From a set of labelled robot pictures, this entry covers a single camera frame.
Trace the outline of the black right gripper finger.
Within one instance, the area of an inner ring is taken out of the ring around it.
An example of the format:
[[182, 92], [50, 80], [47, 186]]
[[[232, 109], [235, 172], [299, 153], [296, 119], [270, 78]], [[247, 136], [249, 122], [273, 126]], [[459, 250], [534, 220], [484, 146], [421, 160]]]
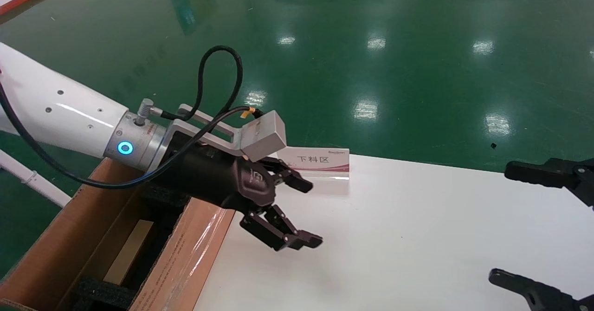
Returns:
[[504, 176], [547, 188], [566, 188], [587, 207], [594, 205], [594, 159], [577, 162], [551, 158], [541, 165], [511, 161]]
[[594, 295], [576, 300], [558, 288], [502, 269], [492, 269], [488, 280], [526, 299], [531, 311], [592, 311]]

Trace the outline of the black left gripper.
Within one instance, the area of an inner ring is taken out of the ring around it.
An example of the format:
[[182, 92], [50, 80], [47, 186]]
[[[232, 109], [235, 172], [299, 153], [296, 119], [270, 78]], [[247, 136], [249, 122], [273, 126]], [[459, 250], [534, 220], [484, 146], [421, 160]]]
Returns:
[[277, 252], [284, 248], [317, 248], [323, 243], [321, 236], [297, 229], [278, 205], [272, 205], [278, 184], [302, 193], [314, 187], [276, 157], [252, 162], [212, 146], [195, 144], [151, 182], [217, 207], [248, 212], [240, 226]]

